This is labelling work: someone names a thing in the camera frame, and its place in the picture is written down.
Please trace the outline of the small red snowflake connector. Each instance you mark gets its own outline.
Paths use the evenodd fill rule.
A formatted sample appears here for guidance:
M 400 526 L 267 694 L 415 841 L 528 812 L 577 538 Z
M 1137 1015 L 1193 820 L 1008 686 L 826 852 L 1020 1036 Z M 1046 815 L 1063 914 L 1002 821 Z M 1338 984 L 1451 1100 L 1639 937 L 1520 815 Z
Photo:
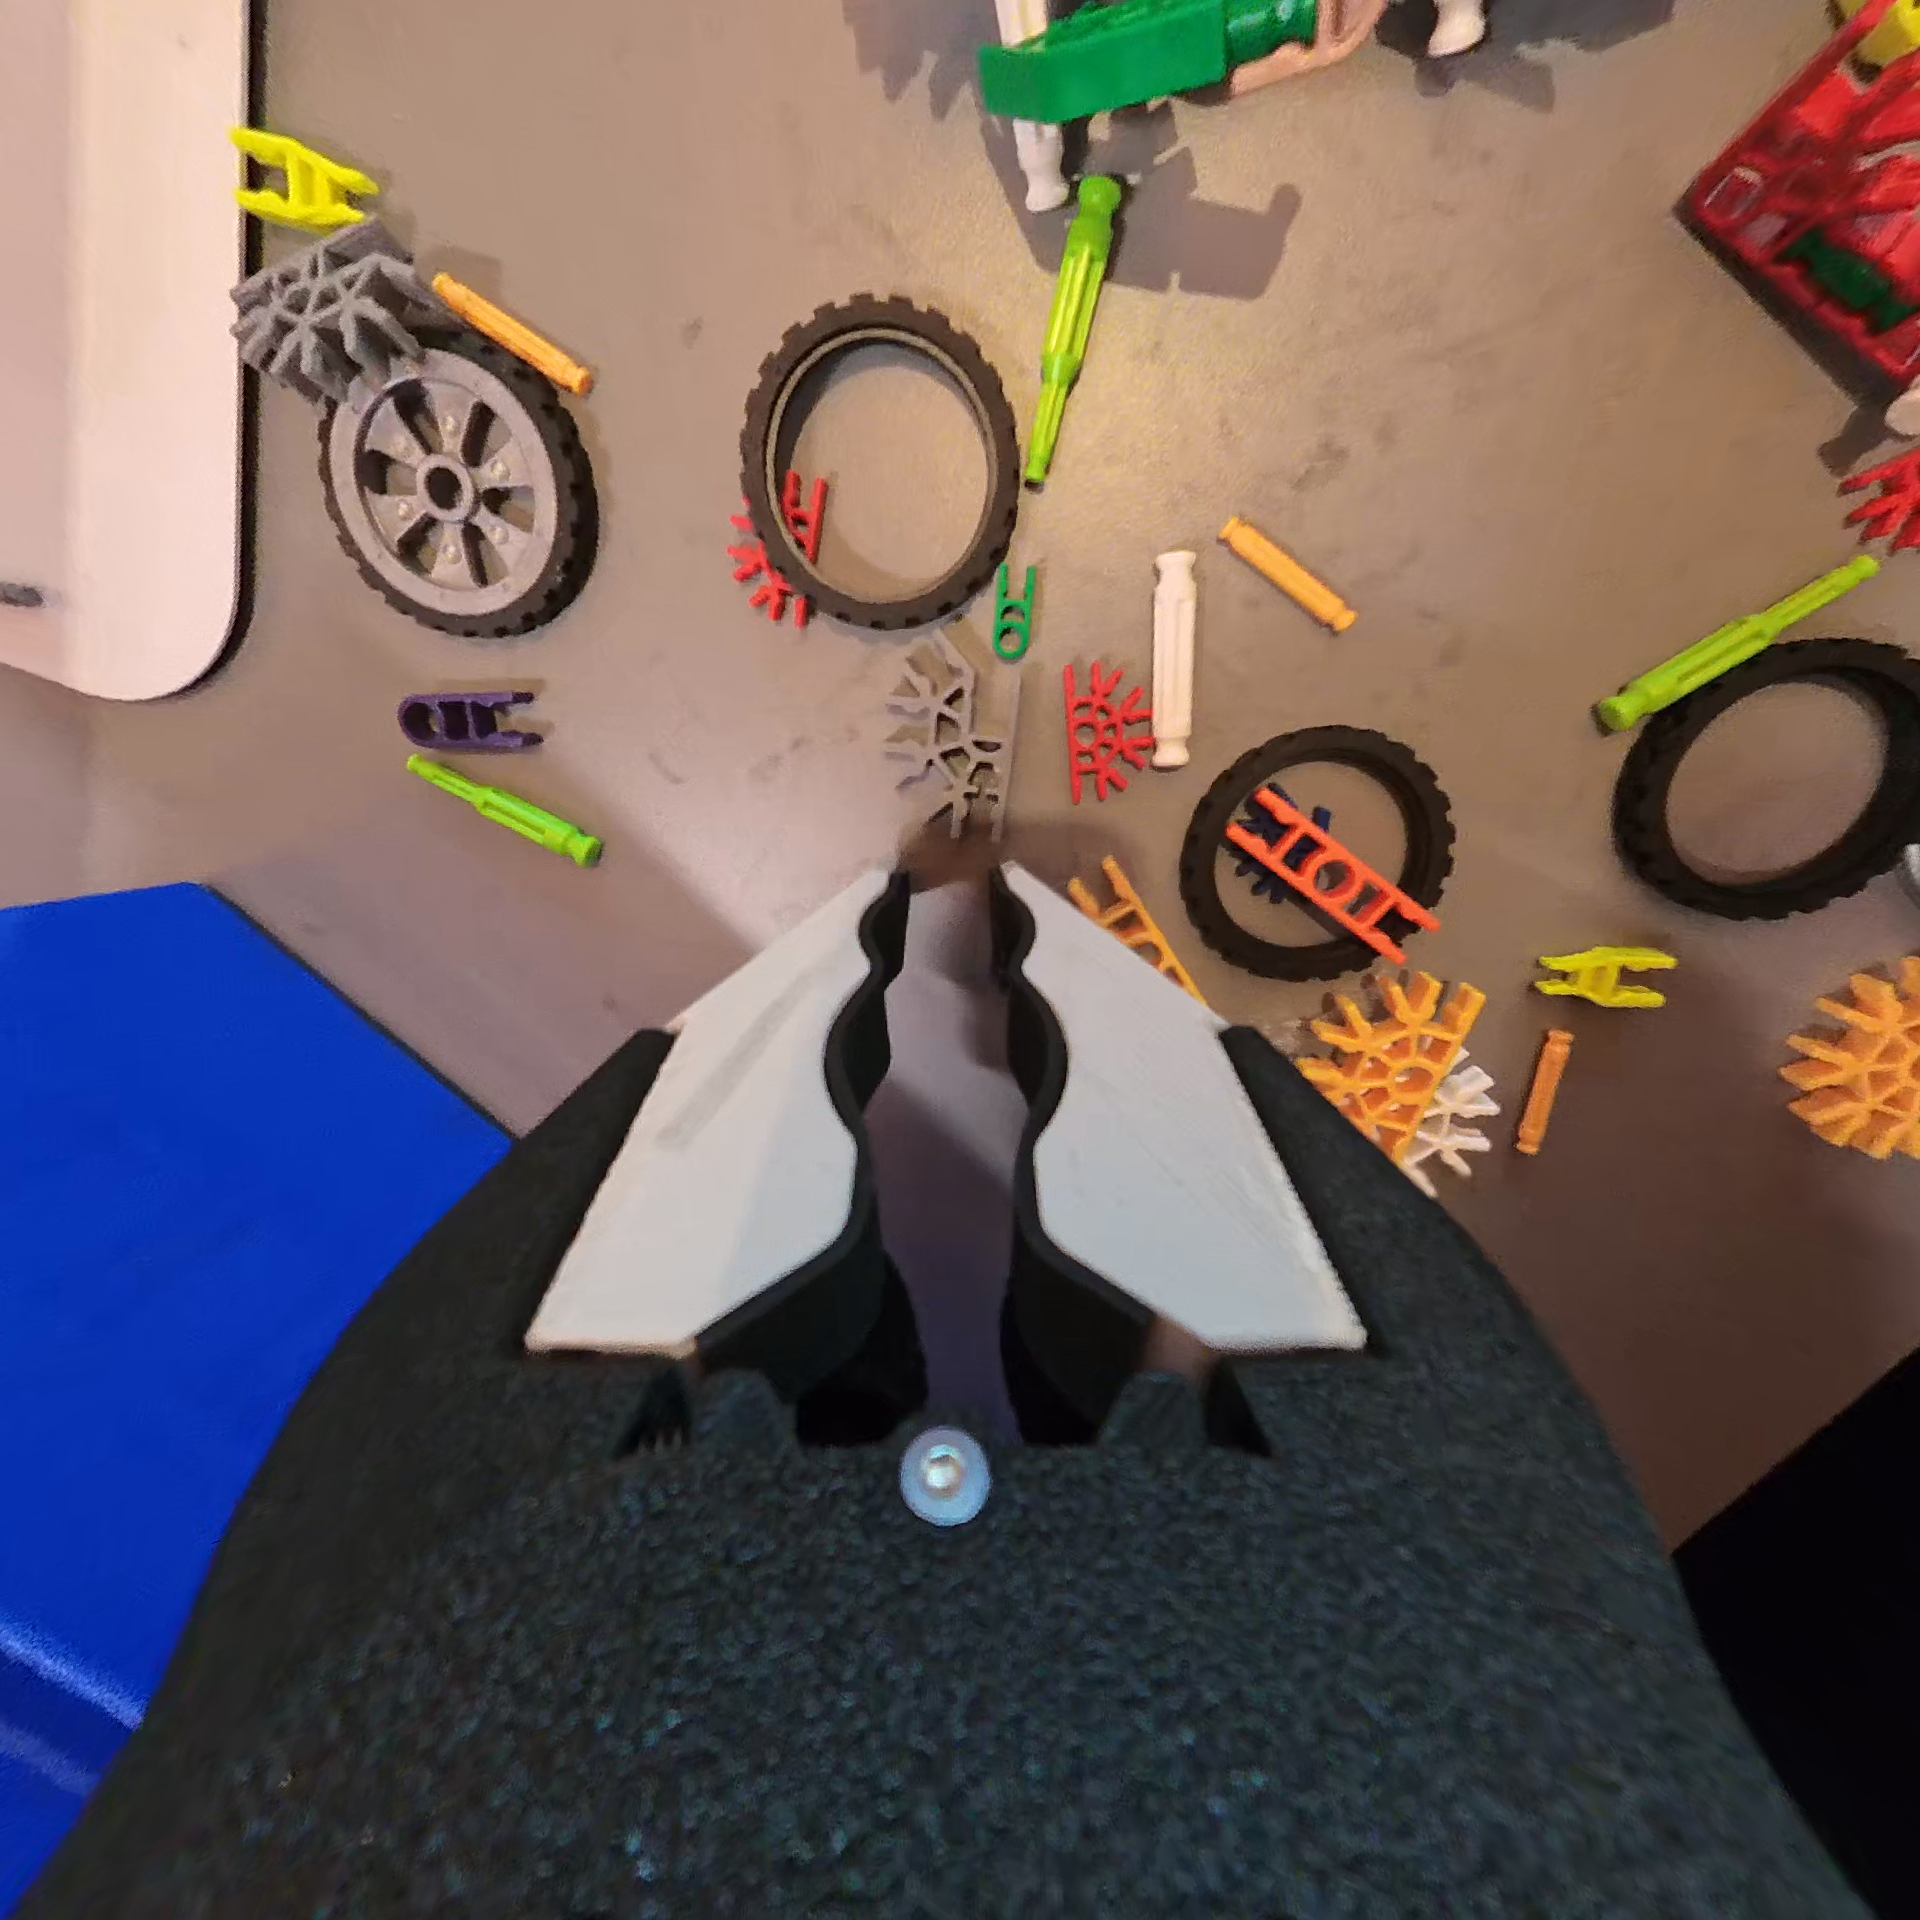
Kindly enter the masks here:
M 1841 520 L 1856 530 L 1861 545 L 1884 542 L 1887 552 L 1917 551 L 1917 446 L 1879 467 L 1848 475 L 1837 495 L 1861 495 L 1861 506 Z

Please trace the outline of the orange-red ladder connector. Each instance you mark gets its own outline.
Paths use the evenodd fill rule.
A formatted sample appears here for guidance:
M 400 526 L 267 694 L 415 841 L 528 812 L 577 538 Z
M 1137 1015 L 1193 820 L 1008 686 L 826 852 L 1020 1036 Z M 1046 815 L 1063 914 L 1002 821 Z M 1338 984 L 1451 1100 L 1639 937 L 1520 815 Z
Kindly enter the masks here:
M 1442 928 L 1424 901 L 1358 860 L 1358 852 L 1319 820 L 1298 812 L 1281 792 L 1258 789 L 1247 815 L 1247 821 L 1228 820 L 1221 833 L 1224 843 L 1324 913 L 1343 937 L 1404 963 L 1401 933 Z

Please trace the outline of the red fan connector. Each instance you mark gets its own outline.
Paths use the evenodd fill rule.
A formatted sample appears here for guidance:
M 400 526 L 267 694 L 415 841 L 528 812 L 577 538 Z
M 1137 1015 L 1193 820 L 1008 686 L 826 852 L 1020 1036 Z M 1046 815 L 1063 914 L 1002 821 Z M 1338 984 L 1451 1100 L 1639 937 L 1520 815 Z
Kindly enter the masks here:
M 1068 805 L 1110 800 L 1130 789 L 1130 774 L 1146 774 L 1153 754 L 1153 714 L 1146 691 L 1122 669 L 1091 662 L 1064 667 L 1064 743 Z
M 731 520 L 731 584 L 750 587 L 750 609 L 759 609 L 770 624 L 782 624 L 792 617 L 796 629 L 809 629 L 812 602 L 801 596 L 790 574 L 770 559 L 766 542 L 756 530 L 756 520 L 749 513 L 736 513 Z

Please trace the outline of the orange plastic rod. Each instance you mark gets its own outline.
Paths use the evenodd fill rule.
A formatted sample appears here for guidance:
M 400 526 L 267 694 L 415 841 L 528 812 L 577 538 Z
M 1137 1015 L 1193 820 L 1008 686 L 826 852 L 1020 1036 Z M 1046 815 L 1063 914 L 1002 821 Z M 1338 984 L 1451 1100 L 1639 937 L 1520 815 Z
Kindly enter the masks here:
M 1219 530 L 1219 542 L 1257 574 L 1279 587 L 1293 607 L 1302 607 L 1319 629 L 1346 637 L 1358 624 L 1358 609 L 1253 520 L 1228 516 Z
M 521 320 L 505 307 L 489 302 L 464 282 L 450 274 L 430 277 L 430 293 L 457 315 L 467 329 L 513 352 L 521 361 L 551 379 L 560 393 L 591 395 L 594 369 L 571 360 L 560 344 L 541 338 L 535 325 Z
M 1516 1121 L 1516 1156 L 1525 1156 L 1525 1160 L 1536 1160 L 1547 1143 L 1547 1130 L 1552 1130 L 1554 1102 L 1557 1102 L 1557 1092 L 1562 1092 L 1562 1081 L 1564 1081 L 1564 1070 L 1574 1056 L 1574 1044 L 1576 1044 L 1576 1036 L 1569 1029 L 1552 1029 L 1544 1036 L 1544 1045 L 1539 1045 L 1539 1056 L 1533 1070 L 1533 1082 L 1528 1082 L 1528 1094 L 1520 1105 L 1520 1121 Z

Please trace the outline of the blue plastic bin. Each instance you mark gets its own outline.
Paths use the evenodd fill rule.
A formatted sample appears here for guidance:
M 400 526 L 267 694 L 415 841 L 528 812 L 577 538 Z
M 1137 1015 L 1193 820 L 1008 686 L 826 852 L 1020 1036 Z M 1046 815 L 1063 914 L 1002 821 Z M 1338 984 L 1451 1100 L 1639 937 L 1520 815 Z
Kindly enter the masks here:
M 203 886 L 4 909 L 4 1908 L 304 1385 L 510 1146 Z

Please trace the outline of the black tyre grey hub wheel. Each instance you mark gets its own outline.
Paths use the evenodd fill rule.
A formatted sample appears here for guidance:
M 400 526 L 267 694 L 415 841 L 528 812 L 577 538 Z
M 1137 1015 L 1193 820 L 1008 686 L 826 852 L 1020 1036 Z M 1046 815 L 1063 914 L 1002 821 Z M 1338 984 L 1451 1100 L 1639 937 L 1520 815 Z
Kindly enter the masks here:
M 560 393 L 471 329 L 323 408 L 334 533 L 398 612 L 460 639 L 558 622 L 597 559 L 597 491 Z

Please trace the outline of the white plastic rod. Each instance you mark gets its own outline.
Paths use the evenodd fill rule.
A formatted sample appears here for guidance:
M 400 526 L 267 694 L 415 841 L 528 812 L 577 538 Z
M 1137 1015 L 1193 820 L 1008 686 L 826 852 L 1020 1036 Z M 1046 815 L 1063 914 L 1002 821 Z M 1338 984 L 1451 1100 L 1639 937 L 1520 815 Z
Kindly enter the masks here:
M 1153 637 L 1151 637 L 1151 723 L 1153 771 L 1180 771 L 1193 754 L 1196 699 L 1196 552 L 1175 551 L 1153 559 Z

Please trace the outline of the grey snowflake connector stack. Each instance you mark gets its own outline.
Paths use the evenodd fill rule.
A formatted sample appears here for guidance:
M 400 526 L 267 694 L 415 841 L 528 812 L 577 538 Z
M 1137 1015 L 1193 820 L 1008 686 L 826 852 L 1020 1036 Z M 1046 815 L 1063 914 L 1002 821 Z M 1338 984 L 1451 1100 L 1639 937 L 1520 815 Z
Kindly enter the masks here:
M 380 221 L 340 230 L 233 287 L 242 368 L 313 405 L 350 405 L 419 361 L 419 329 L 444 317 L 415 258 Z

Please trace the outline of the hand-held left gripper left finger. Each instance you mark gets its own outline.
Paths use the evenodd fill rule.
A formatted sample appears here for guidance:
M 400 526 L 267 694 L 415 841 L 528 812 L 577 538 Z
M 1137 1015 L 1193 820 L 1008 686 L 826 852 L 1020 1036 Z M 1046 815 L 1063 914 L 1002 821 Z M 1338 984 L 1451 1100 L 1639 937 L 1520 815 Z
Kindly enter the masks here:
M 908 903 L 908 876 L 860 876 L 669 1029 L 528 1353 L 743 1366 L 786 1400 L 831 1381 L 922 1400 L 863 1130 L 893 1063 L 886 992 Z

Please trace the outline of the dark blue connector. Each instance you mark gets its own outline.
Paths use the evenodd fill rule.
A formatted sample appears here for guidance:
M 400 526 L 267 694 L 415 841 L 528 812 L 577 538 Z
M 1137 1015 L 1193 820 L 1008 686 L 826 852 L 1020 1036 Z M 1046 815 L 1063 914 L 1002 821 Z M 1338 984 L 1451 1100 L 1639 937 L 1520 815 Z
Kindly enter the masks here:
M 1276 792 L 1281 805 L 1293 805 L 1281 789 L 1247 792 L 1242 800 L 1236 825 L 1243 833 L 1253 833 L 1258 843 L 1279 850 L 1279 841 L 1290 831 L 1267 805 L 1258 805 L 1262 792 Z M 1236 860 L 1236 877 L 1243 877 L 1258 901 L 1269 901 L 1269 903 L 1293 901 L 1298 891 L 1276 866 L 1247 856 L 1242 843 L 1228 843 L 1228 852 Z

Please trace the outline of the grey half-circle connector stack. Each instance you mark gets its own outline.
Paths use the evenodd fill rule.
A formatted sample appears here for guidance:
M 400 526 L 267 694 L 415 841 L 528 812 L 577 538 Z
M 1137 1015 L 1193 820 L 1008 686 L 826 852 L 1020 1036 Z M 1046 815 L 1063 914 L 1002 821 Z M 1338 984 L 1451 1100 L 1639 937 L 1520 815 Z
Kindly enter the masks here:
M 944 831 L 953 841 L 974 831 L 1007 843 L 1020 691 L 1020 669 L 983 662 L 958 629 L 939 629 L 904 653 L 886 694 L 886 760 L 902 765 L 896 789 L 912 800 L 914 831 Z

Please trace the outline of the orange half-circle connector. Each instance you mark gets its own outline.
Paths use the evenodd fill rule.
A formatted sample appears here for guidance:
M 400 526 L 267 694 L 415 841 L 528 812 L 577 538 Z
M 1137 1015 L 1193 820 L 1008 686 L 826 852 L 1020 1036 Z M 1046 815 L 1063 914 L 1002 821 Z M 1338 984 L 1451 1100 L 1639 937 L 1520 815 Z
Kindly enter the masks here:
M 1821 1033 L 1789 1036 L 1789 1112 L 1821 1138 L 1874 1162 L 1917 1162 L 1917 957 L 1848 974 L 1847 997 L 1816 997 Z
M 1140 954 L 1163 978 L 1180 985 L 1200 1005 L 1202 994 L 1175 944 L 1167 943 L 1167 931 L 1153 922 L 1151 909 L 1140 901 L 1140 891 L 1122 871 L 1114 856 L 1104 860 L 1104 876 L 1110 886 L 1110 901 L 1100 901 L 1086 883 L 1068 877 L 1068 901 L 1104 931 L 1110 931 L 1125 950 Z

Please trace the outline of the white snowflake connector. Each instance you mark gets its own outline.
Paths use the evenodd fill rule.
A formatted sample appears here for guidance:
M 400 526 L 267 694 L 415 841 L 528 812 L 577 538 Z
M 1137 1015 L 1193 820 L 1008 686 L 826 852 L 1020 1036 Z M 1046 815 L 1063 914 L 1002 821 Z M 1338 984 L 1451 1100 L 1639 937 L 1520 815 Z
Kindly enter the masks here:
M 1398 1167 L 1404 1176 L 1437 1199 L 1434 1170 L 1460 1182 L 1476 1172 L 1476 1156 L 1492 1156 L 1492 1138 L 1478 1130 L 1498 1116 L 1501 1105 L 1492 1100 L 1493 1075 L 1478 1065 L 1459 1065 L 1434 1092 L 1419 1130 L 1401 1151 Z

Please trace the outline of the lime green plastic rod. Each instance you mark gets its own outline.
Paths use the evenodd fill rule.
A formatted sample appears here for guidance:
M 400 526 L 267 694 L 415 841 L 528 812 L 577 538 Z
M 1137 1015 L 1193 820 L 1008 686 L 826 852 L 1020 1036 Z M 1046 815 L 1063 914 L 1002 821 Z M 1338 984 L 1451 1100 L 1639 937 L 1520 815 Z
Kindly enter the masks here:
M 1043 399 L 1026 440 L 1025 484 L 1038 491 L 1051 479 L 1068 393 L 1085 369 L 1100 287 L 1110 269 L 1114 216 L 1122 185 L 1086 176 L 1076 188 L 1076 216 L 1064 237 L 1063 274 L 1043 338 Z
M 467 774 L 460 774 L 438 760 L 426 760 L 426 754 L 410 754 L 405 765 L 419 781 L 426 781 L 426 784 L 457 796 L 471 812 L 479 812 L 485 821 L 513 831 L 515 838 L 522 838 L 547 852 L 558 852 L 558 856 L 571 860 L 577 866 L 594 866 L 602 860 L 602 838 L 566 821 L 560 815 L 547 812 L 541 805 L 532 805 L 500 784 L 471 781 Z
M 1784 602 L 1716 629 L 1716 637 L 1684 648 L 1662 667 L 1623 683 L 1623 691 L 1598 699 L 1592 706 L 1598 731 L 1630 731 L 1645 726 L 1650 714 L 1662 714 L 1681 699 L 1705 691 L 1750 657 L 1762 653 L 1789 629 L 1806 624 L 1812 612 L 1825 612 L 1827 607 L 1863 587 L 1879 573 L 1884 563 L 1874 558 L 1847 559 L 1825 573 L 1821 578 L 1797 587 Z

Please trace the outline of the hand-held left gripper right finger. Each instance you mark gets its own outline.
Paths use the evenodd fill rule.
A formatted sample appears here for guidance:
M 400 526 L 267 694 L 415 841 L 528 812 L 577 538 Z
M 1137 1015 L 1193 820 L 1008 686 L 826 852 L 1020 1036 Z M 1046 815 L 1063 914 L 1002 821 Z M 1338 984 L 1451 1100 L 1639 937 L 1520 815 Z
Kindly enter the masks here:
M 1091 1441 L 1151 1371 L 1364 1353 L 1364 1318 L 1247 1094 L 1232 1029 L 1043 877 L 990 877 L 1025 1094 L 1002 1366 L 1026 1441 Z

